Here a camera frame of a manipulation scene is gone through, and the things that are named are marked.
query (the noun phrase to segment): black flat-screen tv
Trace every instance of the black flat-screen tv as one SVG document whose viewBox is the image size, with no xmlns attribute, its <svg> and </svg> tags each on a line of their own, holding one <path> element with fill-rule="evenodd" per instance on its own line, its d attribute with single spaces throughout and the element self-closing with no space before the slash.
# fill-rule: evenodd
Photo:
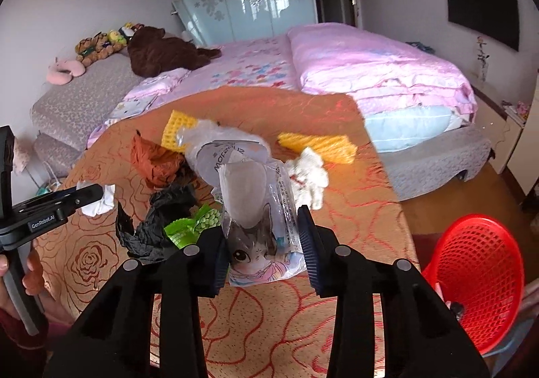
<svg viewBox="0 0 539 378">
<path fill-rule="evenodd" d="M 447 0 L 449 22 L 492 37 L 518 51 L 518 0 Z"/>
</svg>

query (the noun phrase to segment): yellow mesh packaging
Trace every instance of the yellow mesh packaging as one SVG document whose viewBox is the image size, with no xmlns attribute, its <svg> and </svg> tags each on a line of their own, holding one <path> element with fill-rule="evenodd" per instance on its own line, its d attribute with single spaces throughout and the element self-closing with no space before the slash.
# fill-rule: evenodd
<svg viewBox="0 0 539 378">
<path fill-rule="evenodd" d="M 351 164 L 357 152 L 357 146 L 352 144 L 346 135 L 308 136 L 281 133 L 277 139 L 280 145 L 296 153 L 301 153 L 305 147 L 311 147 L 325 162 Z"/>
<path fill-rule="evenodd" d="M 179 111 L 172 111 L 169 122 L 166 123 L 165 130 L 163 131 L 163 138 L 161 138 L 161 146 L 165 147 L 173 152 L 185 152 L 185 146 L 178 146 L 176 141 L 176 134 L 180 127 L 191 128 L 197 125 L 198 120 L 190 117 L 187 114 Z"/>
</svg>

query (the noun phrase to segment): pink pillow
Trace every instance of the pink pillow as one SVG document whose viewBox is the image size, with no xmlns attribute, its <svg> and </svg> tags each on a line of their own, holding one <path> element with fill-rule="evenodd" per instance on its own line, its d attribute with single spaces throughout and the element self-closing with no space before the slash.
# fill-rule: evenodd
<svg viewBox="0 0 539 378">
<path fill-rule="evenodd" d="M 54 65 L 49 66 L 47 81 L 53 85 L 65 85 L 73 77 L 79 77 L 86 71 L 84 65 L 77 60 L 56 60 Z"/>
</svg>

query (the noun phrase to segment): white fluffy toy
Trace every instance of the white fluffy toy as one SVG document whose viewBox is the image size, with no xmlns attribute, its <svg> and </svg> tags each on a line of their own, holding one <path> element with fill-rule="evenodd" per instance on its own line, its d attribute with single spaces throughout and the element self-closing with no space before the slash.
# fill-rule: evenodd
<svg viewBox="0 0 539 378">
<path fill-rule="evenodd" d="M 322 167 L 324 161 L 310 147 L 295 160 L 286 161 L 288 175 L 293 177 L 292 191 L 296 207 L 307 205 L 309 209 L 321 209 L 324 188 L 329 185 L 328 172 Z"/>
</svg>

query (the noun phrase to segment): light blue pillow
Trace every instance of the light blue pillow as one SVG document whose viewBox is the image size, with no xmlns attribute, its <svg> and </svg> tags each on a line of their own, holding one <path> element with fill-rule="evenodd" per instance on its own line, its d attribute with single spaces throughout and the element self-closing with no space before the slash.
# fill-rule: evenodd
<svg viewBox="0 0 539 378">
<path fill-rule="evenodd" d="M 377 152 L 399 152 L 443 133 L 452 113 L 444 105 L 417 105 L 369 115 L 365 129 Z"/>
</svg>

